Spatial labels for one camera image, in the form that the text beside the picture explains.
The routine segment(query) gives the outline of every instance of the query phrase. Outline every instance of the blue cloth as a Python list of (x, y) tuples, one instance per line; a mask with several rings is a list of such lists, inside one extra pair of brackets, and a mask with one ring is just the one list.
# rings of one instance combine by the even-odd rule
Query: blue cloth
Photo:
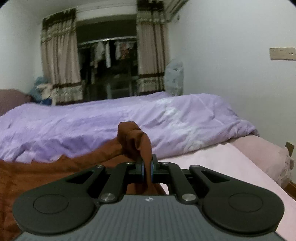
[(43, 104), (43, 105), (52, 105), (52, 98), (47, 98), (47, 99), (44, 99), (40, 102), (40, 104)]
[(47, 84), (48, 80), (44, 77), (38, 77), (34, 83), (34, 87), (30, 90), (29, 95), (31, 95), (35, 102), (40, 103), (42, 101), (41, 93), (36, 87), (40, 84)]

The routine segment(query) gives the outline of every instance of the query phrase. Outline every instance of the beige curtain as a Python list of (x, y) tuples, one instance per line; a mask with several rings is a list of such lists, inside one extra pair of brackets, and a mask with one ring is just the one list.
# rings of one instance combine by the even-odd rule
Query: beige curtain
[(167, 25), (162, 2), (147, 1), (137, 12), (138, 92), (163, 91), (163, 76), (168, 63)]
[(76, 38), (76, 9), (43, 20), (41, 54), (44, 76), (53, 84), (53, 102), (83, 99)]

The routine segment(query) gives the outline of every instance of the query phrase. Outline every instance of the pink bed sheet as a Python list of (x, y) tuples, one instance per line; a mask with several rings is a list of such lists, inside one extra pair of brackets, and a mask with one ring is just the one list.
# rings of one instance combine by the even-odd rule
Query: pink bed sheet
[[(287, 241), (296, 240), (296, 201), (232, 144), (217, 144), (190, 154), (160, 161), (173, 162), (184, 169), (198, 164), (276, 193), (285, 206), (284, 216), (276, 232)], [(167, 186), (164, 184), (162, 186), (168, 193)]]

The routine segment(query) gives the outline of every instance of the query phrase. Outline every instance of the pile of clothes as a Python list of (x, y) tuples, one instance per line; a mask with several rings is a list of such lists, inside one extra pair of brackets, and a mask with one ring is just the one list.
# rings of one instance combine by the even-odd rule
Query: pile of clothes
[(52, 84), (44, 77), (38, 77), (30, 90), (29, 95), (34, 99), (34, 102), (45, 105), (55, 105), (52, 98)]

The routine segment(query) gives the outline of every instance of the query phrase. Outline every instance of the purple bed cover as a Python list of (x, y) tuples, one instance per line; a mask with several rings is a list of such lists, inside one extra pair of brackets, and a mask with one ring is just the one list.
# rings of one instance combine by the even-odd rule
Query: purple bed cover
[(103, 100), (68, 106), (27, 103), (0, 117), (0, 159), (56, 161), (89, 153), (134, 121), (148, 134), (158, 158), (184, 154), (230, 138), (258, 135), (221, 97), (192, 94)]

